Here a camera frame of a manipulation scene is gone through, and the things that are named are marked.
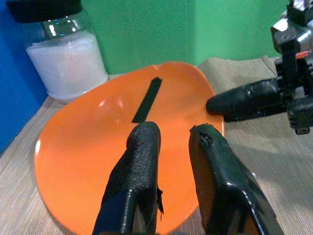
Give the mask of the black tape strip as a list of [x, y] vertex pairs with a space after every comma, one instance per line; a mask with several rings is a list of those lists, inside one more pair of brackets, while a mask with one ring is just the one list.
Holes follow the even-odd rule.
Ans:
[[133, 117], [132, 123], [141, 123], [146, 120], [149, 111], [154, 103], [154, 100], [158, 94], [161, 84], [162, 79], [160, 79], [159, 77], [156, 77], [151, 81], [148, 90]]

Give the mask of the glass jar with white powder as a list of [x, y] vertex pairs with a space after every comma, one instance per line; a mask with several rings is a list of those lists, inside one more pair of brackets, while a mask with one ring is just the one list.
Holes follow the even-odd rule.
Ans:
[[98, 41], [85, 10], [27, 23], [25, 50], [47, 94], [66, 104], [107, 82]]

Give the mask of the beige woven placemat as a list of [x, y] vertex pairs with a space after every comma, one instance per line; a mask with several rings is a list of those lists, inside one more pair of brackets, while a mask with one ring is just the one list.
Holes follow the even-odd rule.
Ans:
[[[214, 94], [275, 75], [273, 60], [267, 57], [243, 61], [211, 58], [196, 68]], [[0, 235], [75, 234], [46, 207], [34, 165], [39, 135], [65, 106], [47, 98], [0, 157]], [[313, 128], [307, 135], [297, 135], [287, 115], [281, 113], [242, 122], [224, 121], [222, 134], [255, 176], [284, 234], [313, 235]], [[198, 207], [176, 229], [184, 235], [202, 234]]]

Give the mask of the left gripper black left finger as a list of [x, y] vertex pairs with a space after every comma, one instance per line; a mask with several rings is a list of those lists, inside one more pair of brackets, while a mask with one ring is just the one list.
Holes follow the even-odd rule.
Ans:
[[110, 173], [92, 235], [155, 234], [157, 212], [163, 211], [157, 182], [160, 146], [156, 123], [142, 122], [131, 131]]

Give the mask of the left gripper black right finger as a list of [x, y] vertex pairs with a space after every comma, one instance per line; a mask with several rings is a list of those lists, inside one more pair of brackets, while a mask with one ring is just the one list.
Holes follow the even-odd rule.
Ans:
[[217, 129], [192, 127], [189, 155], [206, 235], [284, 235], [255, 177]]

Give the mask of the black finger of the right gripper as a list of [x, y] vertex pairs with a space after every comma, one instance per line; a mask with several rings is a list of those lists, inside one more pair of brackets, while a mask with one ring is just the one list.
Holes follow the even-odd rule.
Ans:
[[255, 113], [227, 114], [227, 115], [224, 115], [224, 120], [225, 122], [245, 121], [245, 120], [255, 119], [255, 118], [264, 118], [264, 117], [268, 117], [268, 116], [280, 114], [280, 113], [285, 113], [285, 112], [286, 112], [285, 108], [278, 108], [278, 109], [269, 108], [269, 109], [259, 110]]
[[218, 94], [206, 102], [217, 115], [274, 115], [286, 111], [276, 78], [245, 84]]

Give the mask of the orange plate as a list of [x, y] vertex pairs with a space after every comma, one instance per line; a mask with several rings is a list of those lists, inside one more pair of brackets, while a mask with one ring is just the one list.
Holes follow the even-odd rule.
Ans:
[[161, 132], [158, 185], [164, 214], [156, 230], [166, 235], [198, 207], [189, 157], [190, 129], [209, 123], [224, 132], [222, 116], [207, 113], [214, 95], [196, 67], [152, 65], [104, 83], [57, 112], [34, 152], [37, 185], [51, 214], [76, 235], [91, 235], [111, 170], [126, 149], [133, 118], [154, 78], [161, 85], [147, 115]]

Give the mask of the black jar lid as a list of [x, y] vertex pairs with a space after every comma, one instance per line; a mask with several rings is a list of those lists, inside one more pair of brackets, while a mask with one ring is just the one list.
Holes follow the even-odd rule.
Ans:
[[18, 23], [36, 23], [64, 18], [83, 10], [81, 0], [5, 0]]

